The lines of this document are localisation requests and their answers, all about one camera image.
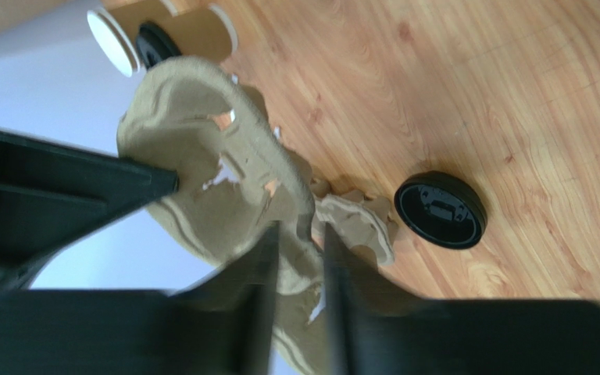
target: torn cardboard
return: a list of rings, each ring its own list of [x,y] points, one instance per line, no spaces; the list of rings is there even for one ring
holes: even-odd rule
[[[178,192],[148,211],[178,243],[214,266],[249,250],[270,221],[282,222],[273,344],[298,372],[328,373],[325,314],[310,319],[323,282],[320,250],[312,241],[312,168],[274,137],[263,96],[207,60],[170,59],[146,74],[117,144],[121,157],[177,171]],[[234,178],[217,178],[220,165]],[[366,236],[345,238],[347,244],[371,262],[391,261],[380,202],[367,208],[358,199],[328,195],[327,183],[312,189],[322,195],[320,219],[340,226],[361,216],[368,226]],[[381,238],[387,240],[377,245]]]

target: white wall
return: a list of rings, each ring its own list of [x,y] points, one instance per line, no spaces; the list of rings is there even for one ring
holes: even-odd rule
[[[122,76],[99,49],[85,20],[96,6],[76,0],[0,35],[0,128],[116,154],[142,74]],[[177,290],[211,271],[141,211],[65,249],[34,287]],[[273,368],[293,373],[278,356]]]

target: cardboard piece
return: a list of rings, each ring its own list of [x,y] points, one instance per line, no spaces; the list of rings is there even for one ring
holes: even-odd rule
[[[177,171],[179,191],[148,211],[178,243],[214,266],[248,251],[270,221],[281,222],[273,344],[299,373],[328,373],[325,313],[312,320],[323,283],[320,250],[312,240],[312,191],[323,195],[322,217],[337,225],[350,209],[384,231],[376,214],[384,211],[380,202],[366,208],[327,195],[330,185],[318,181],[310,190],[311,166],[274,137],[260,92],[235,84],[198,57],[169,59],[146,74],[122,118],[117,144],[121,157]],[[216,182],[219,165],[235,180]],[[373,245],[380,236],[349,243],[361,245],[356,252],[371,262],[388,261],[391,253]]]
[[[185,56],[201,56],[221,63],[237,49],[238,36],[217,5],[197,8],[156,21]]]
[[[368,199],[360,190],[341,196],[328,194],[330,185],[322,180],[314,180],[311,190],[319,193],[316,195],[316,215],[312,222],[315,239],[323,238],[325,223],[330,223],[346,246],[368,262],[372,263],[369,260],[371,256],[375,256],[378,266],[388,266],[394,262],[392,243],[399,227],[388,217],[391,203],[387,198]]]

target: black plastic lid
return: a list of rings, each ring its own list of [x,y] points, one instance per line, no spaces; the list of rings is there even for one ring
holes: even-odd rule
[[[138,29],[136,51],[147,69],[166,59],[182,55],[173,39],[153,22],[143,23]]]
[[[455,250],[475,246],[488,222],[471,186],[438,171],[411,176],[395,193],[395,208],[419,236]]]

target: wooden table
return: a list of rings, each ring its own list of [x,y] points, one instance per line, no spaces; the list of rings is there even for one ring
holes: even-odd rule
[[[225,69],[337,191],[391,198],[442,170],[485,200],[480,245],[401,230],[389,277],[439,298],[600,300],[600,0],[216,2],[241,33]]]

